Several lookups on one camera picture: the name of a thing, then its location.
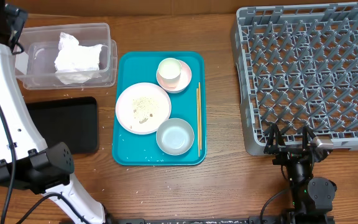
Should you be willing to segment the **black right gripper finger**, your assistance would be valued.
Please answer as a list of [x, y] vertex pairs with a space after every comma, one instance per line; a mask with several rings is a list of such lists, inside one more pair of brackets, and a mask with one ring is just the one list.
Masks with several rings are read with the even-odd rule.
[[313, 130], [308, 125], [304, 125], [302, 127], [302, 148], [315, 149], [316, 145], [311, 142], [315, 137]]
[[273, 123], [270, 125], [267, 142], [264, 148], [265, 154], [279, 154], [286, 148], [285, 141], [278, 126]]

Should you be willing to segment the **grey bowl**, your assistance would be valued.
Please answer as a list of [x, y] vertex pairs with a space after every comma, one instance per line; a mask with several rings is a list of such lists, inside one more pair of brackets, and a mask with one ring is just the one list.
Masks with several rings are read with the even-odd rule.
[[156, 132], [157, 146], [166, 154], [179, 156], [189, 151], [195, 134], [191, 125], [180, 118], [164, 121]]

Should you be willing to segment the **pale green cup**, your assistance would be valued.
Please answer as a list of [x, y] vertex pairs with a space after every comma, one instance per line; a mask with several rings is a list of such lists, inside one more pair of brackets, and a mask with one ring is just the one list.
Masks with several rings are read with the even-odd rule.
[[173, 88], [180, 80], [181, 63], [175, 58], [165, 58], [159, 63], [157, 71], [164, 85]]

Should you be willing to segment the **white napkin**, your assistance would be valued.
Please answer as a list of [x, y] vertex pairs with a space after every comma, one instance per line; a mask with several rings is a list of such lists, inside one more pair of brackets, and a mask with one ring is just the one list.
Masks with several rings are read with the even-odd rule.
[[82, 46], [73, 35], [61, 32], [58, 55], [54, 61], [56, 77], [65, 85], [100, 78], [100, 53], [103, 45]]

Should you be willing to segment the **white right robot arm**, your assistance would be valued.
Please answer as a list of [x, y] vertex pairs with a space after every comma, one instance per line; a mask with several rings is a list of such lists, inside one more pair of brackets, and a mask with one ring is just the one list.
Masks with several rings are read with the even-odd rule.
[[[333, 209], [336, 184], [324, 177], [313, 175], [314, 165], [327, 158], [333, 151], [330, 139], [321, 139], [313, 130], [302, 127], [302, 143], [299, 146], [285, 144], [276, 124], [271, 124], [269, 136], [264, 148], [265, 154], [274, 155], [272, 164], [280, 166], [282, 175], [287, 179], [289, 187], [269, 198], [261, 208], [261, 223], [334, 223], [334, 218], [327, 216]], [[265, 218], [264, 211], [273, 200], [290, 192], [293, 208], [273, 218]]]

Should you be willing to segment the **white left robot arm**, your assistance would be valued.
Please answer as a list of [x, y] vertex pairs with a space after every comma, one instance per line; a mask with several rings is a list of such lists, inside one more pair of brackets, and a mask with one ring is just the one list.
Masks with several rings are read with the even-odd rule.
[[96, 201], [74, 173], [68, 146], [47, 146], [35, 127], [15, 77], [14, 56], [24, 53], [19, 37], [28, 13], [0, 1], [0, 186], [7, 187], [0, 222], [6, 221], [12, 191], [40, 194], [19, 220], [22, 223], [42, 202], [56, 203], [73, 223], [113, 223], [106, 207]]

